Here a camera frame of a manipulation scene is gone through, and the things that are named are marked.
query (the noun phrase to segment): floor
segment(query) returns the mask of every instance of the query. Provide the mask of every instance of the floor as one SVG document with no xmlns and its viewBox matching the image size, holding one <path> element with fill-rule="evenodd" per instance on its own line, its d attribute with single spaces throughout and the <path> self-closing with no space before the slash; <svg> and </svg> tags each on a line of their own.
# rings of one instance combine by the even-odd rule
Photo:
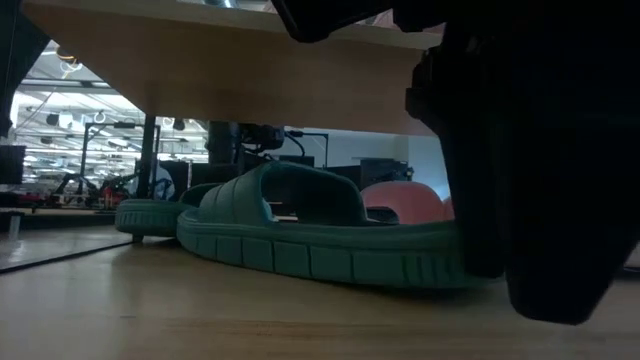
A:
<svg viewBox="0 0 640 360">
<path fill-rule="evenodd" d="M 519 317 L 504 285 L 381 291 L 150 241 L 0 276 L 0 359 L 637 359 L 638 299 L 618 281 L 568 327 Z"/>
<path fill-rule="evenodd" d="M 0 233 L 0 272 L 130 241 L 130 235 L 114 232 L 113 226 L 21 231 L 17 241 Z"/>
</svg>

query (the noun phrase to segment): shelf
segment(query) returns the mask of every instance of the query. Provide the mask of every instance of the shelf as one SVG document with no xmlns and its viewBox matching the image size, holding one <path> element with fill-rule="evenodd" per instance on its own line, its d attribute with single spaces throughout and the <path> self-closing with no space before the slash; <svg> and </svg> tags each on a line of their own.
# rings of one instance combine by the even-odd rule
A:
<svg viewBox="0 0 640 360">
<path fill-rule="evenodd" d="M 440 34 L 354 25 L 300 44 L 277 15 L 173 0 L 24 0 L 23 12 L 145 113 L 432 134 L 404 92 Z"/>
</svg>

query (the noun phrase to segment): wooden desk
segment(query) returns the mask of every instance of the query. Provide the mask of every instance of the wooden desk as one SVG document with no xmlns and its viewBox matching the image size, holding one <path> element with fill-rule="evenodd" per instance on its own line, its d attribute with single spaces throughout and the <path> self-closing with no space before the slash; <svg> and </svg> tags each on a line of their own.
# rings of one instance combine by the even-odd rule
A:
<svg viewBox="0 0 640 360">
<path fill-rule="evenodd" d="M 618 281 L 569 327 L 520 317 L 502 284 L 382 291 L 146 243 L 0 276 L 0 358 L 635 360 L 638 299 Z"/>
<path fill-rule="evenodd" d="M 275 14 L 174 0 L 24 0 L 23 12 L 147 114 L 431 135 L 404 110 L 440 34 L 354 25 L 308 45 Z"/>
</svg>

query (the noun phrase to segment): slide sandal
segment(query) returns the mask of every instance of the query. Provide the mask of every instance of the slide sandal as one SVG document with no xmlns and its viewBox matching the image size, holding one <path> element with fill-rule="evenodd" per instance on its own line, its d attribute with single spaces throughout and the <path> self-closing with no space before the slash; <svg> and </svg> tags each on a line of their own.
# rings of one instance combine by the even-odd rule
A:
<svg viewBox="0 0 640 360">
<path fill-rule="evenodd" d="M 297 223 L 276 221 L 265 201 L 283 192 Z M 351 181 L 279 161 L 209 190 L 180 214 L 177 237 L 207 259 L 301 278 L 415 288 L 491 281 L 464 272 L 453 222 L 368 222 Z"/>
<path fill-rule="evenodd" d="M 220 184 L 191 187 L 178 202 L 131 199 L 123 201 L 116 211 L 116 230 L 143 236 L 175 237 L 178 215 L 197 207 L 212 188 Z"/>
</svg>

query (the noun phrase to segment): teal rubber sandal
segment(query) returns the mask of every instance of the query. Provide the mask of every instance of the teal rubber sandal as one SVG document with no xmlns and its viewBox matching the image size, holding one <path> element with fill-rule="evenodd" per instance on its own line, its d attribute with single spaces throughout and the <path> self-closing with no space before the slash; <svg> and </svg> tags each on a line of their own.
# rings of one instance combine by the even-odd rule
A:
<svg viewBox="0 0 640 360">
<path fill-rule="evenodd" d="M 132 235 L 175 237 L 178 216 L 197 207 L 212 188 L 220 184 L 202 184 L 185 191 L 178 202 L 131 199 L 123 201 L 116 212 L 116 230 Z"/>
<path fill-rule="evenodd" d="M 274 220 L 265 198 L 288 195 L 298 223 Z M 344 283 L 465 288 L 453 222 L 368 222 L 356 186 L 314 168 L 270 162 L 210 189 L 178 217 L 177 238 L 201 257 L 251 269 Z"/>
</svg>

